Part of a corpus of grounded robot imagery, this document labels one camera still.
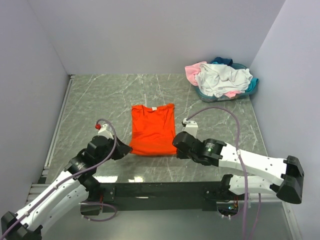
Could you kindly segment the orange t shirt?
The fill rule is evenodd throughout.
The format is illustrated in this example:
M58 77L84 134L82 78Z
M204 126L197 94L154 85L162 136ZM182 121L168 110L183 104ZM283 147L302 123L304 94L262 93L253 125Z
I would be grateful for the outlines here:
M176 154L173 140L176 136L175 105L157 106L156 110L144 105L131 107L132 135L129 146L138 156L170 156Z

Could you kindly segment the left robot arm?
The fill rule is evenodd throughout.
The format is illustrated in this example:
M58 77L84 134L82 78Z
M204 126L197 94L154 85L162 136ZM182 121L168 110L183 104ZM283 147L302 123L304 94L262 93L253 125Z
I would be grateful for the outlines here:
M73 157L64 170L40 195L17 212L1 218L1 239L40 240L41 231L68 207L94 201L100 195L100 182L94 174L107 160L119 160L132 148L116 137L94 136L87 147Z

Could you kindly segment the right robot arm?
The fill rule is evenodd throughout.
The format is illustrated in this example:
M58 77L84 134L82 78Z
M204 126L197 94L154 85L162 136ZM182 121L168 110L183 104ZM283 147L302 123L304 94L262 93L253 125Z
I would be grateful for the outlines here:
M208 138L200 141L191 134L180 132L172 142L178 153L195 163L242 171L244 176L232 176L219 187L222 198L230 200L244 193L275 193L276 197L290 204L301 204L304 170L295 156L274 158L259 155L231 144Z

